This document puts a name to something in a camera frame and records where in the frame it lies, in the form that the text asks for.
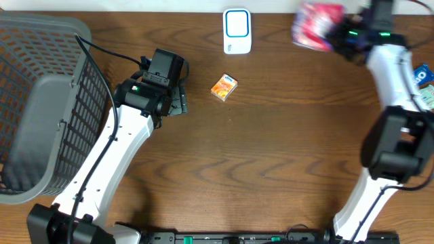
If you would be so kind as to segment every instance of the green connector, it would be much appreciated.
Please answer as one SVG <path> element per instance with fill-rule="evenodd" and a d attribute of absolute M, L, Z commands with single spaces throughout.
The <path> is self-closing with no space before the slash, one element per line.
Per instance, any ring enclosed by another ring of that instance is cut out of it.
<path fill-rule="evenodd" d="M 184 244 L 193 244 L 192 237 L 184 237 Z"/>

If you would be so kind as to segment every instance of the orange box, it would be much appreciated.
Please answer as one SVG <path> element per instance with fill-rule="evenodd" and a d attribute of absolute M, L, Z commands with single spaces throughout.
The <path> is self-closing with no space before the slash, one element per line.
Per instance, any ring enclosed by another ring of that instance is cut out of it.
<path fill-rule="evenodd" d="M 211 88 L 211 93 L 223 100 L 229 97 L 229 94 L 238 86 L 238 81 L 226 74 Z"/>

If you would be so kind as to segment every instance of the green packet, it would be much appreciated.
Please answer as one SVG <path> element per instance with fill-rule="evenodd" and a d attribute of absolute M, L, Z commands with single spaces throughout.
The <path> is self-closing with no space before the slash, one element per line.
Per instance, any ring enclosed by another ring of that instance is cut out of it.
<path fill-rule="evenodd" d="M 428 107 L 434 109 L 434 86 L 428 85 L 426 88 L 420 90 L 420 94 Z"/>

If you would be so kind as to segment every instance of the pink plastic bag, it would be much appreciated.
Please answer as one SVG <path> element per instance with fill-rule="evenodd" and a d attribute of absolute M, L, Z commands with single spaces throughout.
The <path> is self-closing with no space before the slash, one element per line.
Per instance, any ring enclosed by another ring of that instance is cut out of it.
<path fill-rule="evenodd" d="M 296 45 L 331 51 L 326 34 L 344 18 L 344 6 L 335 3 L 303 3 L 292 26 Z"/>

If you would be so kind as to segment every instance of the wood grain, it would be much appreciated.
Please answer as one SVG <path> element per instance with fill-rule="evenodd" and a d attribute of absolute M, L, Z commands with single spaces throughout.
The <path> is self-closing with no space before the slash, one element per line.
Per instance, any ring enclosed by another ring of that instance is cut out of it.
<path fill-rule="evenodd" d="M 164 119 L 138 151 L 108 225 L 212 232 L 285 231 L 298 223 L 324 228 L 347 201 L 361 168 L 361 141 L 380 112 L 375 84 L 364 67 L 292 44 L 293 15 L 253 14 L 252 51 L 228 56 L 220 14 L 46 14 L 84 21 L 93 42 L 115 52 L 151 57 L 159 47 L 191 65 L 189 113 Z M 421 16 L 398 17 L 396 24 L 411 42 L 432 28 Z M 415 66 L 434 64 L 433 51 L 432 45 L 415 50 Z M 113 87 L 136 71 L 127 60 L 92 53 Z M 210 93 L 223 73 L 239 80 L 226 102 Z M 397 193 L 372 230 L 396 230 L 401 243 L 432 243 L 433 193 L 431 186 Z M 52 199 L 2 205 L 0 242 L 27 243 L 28 212 Z"/>

